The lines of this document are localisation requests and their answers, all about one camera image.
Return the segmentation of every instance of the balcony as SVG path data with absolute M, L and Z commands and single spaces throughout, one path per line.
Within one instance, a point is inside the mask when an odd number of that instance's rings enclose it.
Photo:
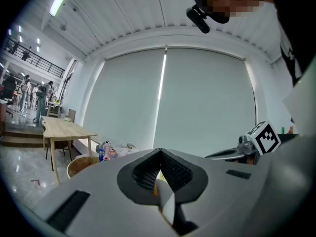
M 11 38 L 6 37 L 3 40 L 2 43 L 2 48 L 3 50 L 16 55 L 17 57 L 21 58 L 23 57 L 23 52 L 28 52 L 27 58 L 24 60 L 42 70 L 44 70 L 45 72 L 52 74 L 54 76 L 57 76 L 59 78 L 61 78 L 63 76 L 64 73 L 64 69 L 56 66 L 55 64 L 45 60 L 44 58 L 38 56 L 37 54 L 33 53 L 32 51 L 28 50 L 26 47 L 24 47 L 23 45 L 19 44 L 17 46 L 17 49 L 14 50 L 14 45 L 16 44 L 16 41 L 14 41 Z

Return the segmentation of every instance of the black rectangular strip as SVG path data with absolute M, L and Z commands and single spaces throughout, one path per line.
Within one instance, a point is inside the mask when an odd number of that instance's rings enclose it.
M 236 177 L 240 177 L 243 179 L 249 179 L 251 174 L 250 173 L 246 173 L 246 172 L 241 172 L 241 171 L 237 171 L 237 170 L 233 170 L 230 169 L 226 172 L 226 174 L 232 175 L 232 176 L 236 176 Z
M 75 191 L 47 220 L 47 223 L 64 232 L 89 196 L 90 194 L 87 192 Z

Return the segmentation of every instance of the blue bottle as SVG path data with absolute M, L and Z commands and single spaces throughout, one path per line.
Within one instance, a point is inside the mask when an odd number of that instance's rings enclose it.
M 104 150 L 103 149 L 100 149 L 100 152 L 99 152 L 99 162 L 102 162 L 104 161 Z

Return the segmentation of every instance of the wooden step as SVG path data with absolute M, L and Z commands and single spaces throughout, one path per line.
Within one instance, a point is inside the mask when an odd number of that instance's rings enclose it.
M 43 139 L 4 136 L 1 141 L 1 144 L 4 147 L 14 147 L 14 148 L 42 148 Z
M 19 137 L 19 138 L 42 139 L 43 131 L 6 128 L 4 131 L 4 135 L 11 136 L 11 137 Z

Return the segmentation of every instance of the wooden tabletop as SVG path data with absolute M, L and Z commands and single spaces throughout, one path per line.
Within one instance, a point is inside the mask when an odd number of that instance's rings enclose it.
M 43 117 L 42 124 L 46 128 L 43 134 L 45 138 L 72 140 L 97 135 L 60 118 Z

